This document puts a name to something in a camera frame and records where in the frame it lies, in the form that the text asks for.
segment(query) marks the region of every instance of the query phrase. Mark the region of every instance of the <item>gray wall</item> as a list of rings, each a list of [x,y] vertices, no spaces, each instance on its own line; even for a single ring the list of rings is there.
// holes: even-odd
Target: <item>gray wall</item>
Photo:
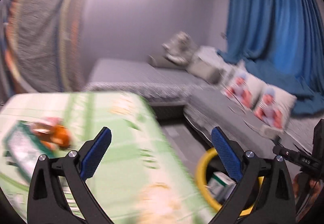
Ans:
[[[324,1],[317,0],[317,4],[324,22]],[[227,50],[227,41],[221,37],[221,33],[226,33],[228,10],[229,0],[214,0],[213,19],[209,30],[207,45],[216,47],[222,51]]]
[[[145,61],[161,44],[184,30],[207,43],[213,0],[87,0],[81,60],[88,77],[98,58]]]

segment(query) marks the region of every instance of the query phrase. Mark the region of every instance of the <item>silver bolt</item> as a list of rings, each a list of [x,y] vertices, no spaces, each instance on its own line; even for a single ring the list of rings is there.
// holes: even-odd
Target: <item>silver bolt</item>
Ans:
[[[46,159],[46,154],[42,154],[38,158],[40,161],[44,161]]]
[[[76,157],[77,156],[77,151],[70,151],[69,152],[69,157]]]
[[[276,159],[278,162],[282,162],[284,160],[284,158],[281,155],[277,155]]]
[[[247,156],[248,158],[252,158],[252,157],[254,157],[254,152],[252,152],[252,151],[247,151],[245,154],[246,154],[246,156]]]

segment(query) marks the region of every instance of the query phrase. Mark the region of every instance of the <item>green tablecloth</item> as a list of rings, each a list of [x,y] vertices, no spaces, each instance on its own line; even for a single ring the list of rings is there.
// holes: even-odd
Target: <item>green tablecloth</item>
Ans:
[[[17,167],[7,163],[4,139],[17,121],[32,122],[42,117],[62,118],[72,133],[74,149],[93,139],[102,127],[111,129],[112,143],[94,177],[86,183],[116,224],[136,221],[141,191],[158,182],[168,185],[180,201],[178,223],[207,223],[215,214],[142,97],[125,92],[30,93],[14,96],[0,113],[0,186],[22,217],[26,218],[29,183]],[[54,155],[66,153],[56,151]],[[68,186],[64,186],[64,192],[73,213],[81,215]]]

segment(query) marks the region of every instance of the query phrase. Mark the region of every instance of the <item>curtain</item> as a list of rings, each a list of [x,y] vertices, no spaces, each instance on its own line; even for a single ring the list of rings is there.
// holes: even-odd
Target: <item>curtain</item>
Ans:
[[[324,110],[323,23],[316,0],[230,0],[225,62],[246,62],[266,83],[297,96],[292,114]]]

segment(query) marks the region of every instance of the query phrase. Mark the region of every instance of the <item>yellow ring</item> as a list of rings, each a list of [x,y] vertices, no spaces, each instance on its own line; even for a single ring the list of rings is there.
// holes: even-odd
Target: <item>yellow ring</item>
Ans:
[[[211,195],[210,192],[207,189],[207,181],[206,181],[206,170],[207,170],[207,166],[210,162],[210,160],[212,160],[213,157],[215,157],[217,154],[217,151],[215,150],[215,148],[211,148],[209,149],[199,160],[198,165],[197,165],[197,169],[196,169],[196,182],[197,182],[197,186],[201,192],[201,194],[203,195],[203,197],[206,199],[206,201],[208,202],[208,204],[214,208],[216,211],[219,211],[222,207],[221,204],[219,204]],[[259,177],[259,185],[261,187],[263,181],[263,177]],[[248,215],[251,213],[252,208],[253,208],[254,204],[249,207],[246,210],[243,210],[240,214],[240,216],[244,216],[244,215]]]

